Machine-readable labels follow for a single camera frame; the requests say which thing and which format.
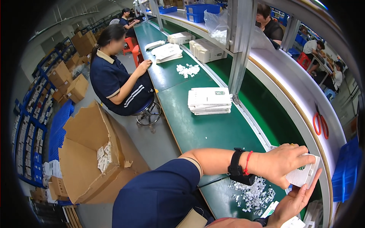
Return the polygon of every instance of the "white t-shirt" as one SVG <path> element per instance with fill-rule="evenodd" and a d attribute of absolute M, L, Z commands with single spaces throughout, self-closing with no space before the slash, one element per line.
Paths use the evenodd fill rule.
<path fill-rule="evenodd" d="M 317 49 L 317 41 L 316 40 L 310 40 L 306 44 L 304 44 L 303 52 L 305 54 L 311 54 L 312 49 L 314 49 L 314 50 Z"/>
<path fill-rule="evenodd" d="M 336 68 L 334 69 L 334 72 L 335 72 L 335 76 L 332 77 L 332 82 L 333 82 L 333 85 L 335 86 L 335 89 L 337 90 L 341 83 L 342 83 L 342 72 L 341 71 L 338 71 Z"/>

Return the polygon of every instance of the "round stool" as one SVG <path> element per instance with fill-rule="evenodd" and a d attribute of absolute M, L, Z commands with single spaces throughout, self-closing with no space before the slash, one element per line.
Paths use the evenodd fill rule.
<path fill-rule="evenodd" d="M 161 117 L 161 106 L 159 103 L 155 102 L 155 96 L 153 96 L 138 112 L 132 116 L 137 116 L 137 123 L 142 126 L 150 126 L 156 123 Z M 157 116 L 154 121 L 151 121 L 151 116 Z M 143 119 L 148 119 L 148 123 L 142 123 Z"/>

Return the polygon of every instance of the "plastic bag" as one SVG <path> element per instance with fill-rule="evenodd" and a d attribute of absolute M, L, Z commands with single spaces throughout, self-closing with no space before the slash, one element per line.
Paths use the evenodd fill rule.
<path fill-rule="evenodd" d="M 227 40 L 227 20 L 228 10 L 222 10 L 220 14 L 209 13 L 207 10 L 204 11 L 204 21 L 209 36 L 224 45 Z"/>
<path fill-rule="evenodd" d="M 80 74 L 82 74 L 86 78 L 86 80 L 90 76 L 90 69 L 84 63 L 81 64 L 81 65 L 76 66 L 72 70 L 72 79 L 75 80 Z"/>
<path fill-rule="evenodd" d="M 257 26 L 254 27 L 251 42 L 251 48 L 275 50 L 269 38 L 267 38 L 265 33 Z"/>

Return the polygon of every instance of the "polo shirt collar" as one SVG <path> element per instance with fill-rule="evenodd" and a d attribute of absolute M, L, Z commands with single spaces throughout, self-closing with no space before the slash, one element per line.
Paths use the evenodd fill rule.
<path fill-rule="evenodd" d="M 104 52 L 97 50 L 96 55 L 99 56 L 100 58 L 108 61 L 110 64 L 114 63 L 114 59 L 112 59 L 110 56 L 108 56 L 107 54 L 105 54 Z"/>

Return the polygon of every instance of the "white shelf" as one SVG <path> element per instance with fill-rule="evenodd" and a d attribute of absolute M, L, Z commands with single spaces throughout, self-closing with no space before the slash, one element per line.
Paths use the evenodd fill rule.
<path fill-rule="evenodd" d="M 205 23 L 190 22 L 181 12 L 160 16 L 161 19 L 187 28 L 226 50 L 224 45 L 209 36 Z M 332 186 L 331 178 L 339 150 L 346 143 L 342 126 L 332 105 L 309 74 L 282 50 L 251 49 L 247 69 L 270 90 L 287 111 L 310 153 L 321 157 L 319 167 L 323 168 L 323 172 L 319 181 L 323 197 L 323 225 L 327 227 L 331 220 L 330 208 L 333 217 L 337 207 L 337 203 L 332 202 L 330 198 L 333 191 L 329 186 Z M 323 133 L 317 136 L 314 132 L 312 119 L 316 113 L 315 103 L 327 122 L 330 132 L 328 140 L 324 138 Z"/>

